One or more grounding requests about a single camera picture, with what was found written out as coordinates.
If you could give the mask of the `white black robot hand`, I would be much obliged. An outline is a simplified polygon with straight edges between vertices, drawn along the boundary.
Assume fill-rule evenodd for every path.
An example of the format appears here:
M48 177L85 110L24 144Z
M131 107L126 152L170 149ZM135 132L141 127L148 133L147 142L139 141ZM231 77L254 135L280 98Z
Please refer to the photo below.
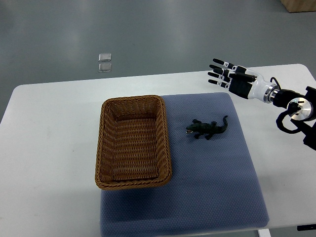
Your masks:
M272 94L280 90L275 82L266 81L264 77L249 68L234 65L220 59L213 59L209 65L212 71L208 82L227 89L230 93L244 99L258 99L264 103L272 102Z

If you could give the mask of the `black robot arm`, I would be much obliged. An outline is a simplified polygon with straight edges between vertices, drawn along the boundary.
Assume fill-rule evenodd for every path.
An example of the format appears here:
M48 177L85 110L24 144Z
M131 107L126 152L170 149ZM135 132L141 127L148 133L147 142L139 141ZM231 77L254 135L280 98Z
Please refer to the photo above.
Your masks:
M277 89L272 92L270 100L274 106L285 109L276 119L278 129L288 134L302 132L305 135L303 144L315 150L316 126L310 126L306 122L316 119L316 89L308 86L306 91L302 95L292 90ZM290 117L296 129L290 130L283 125L286 116Z

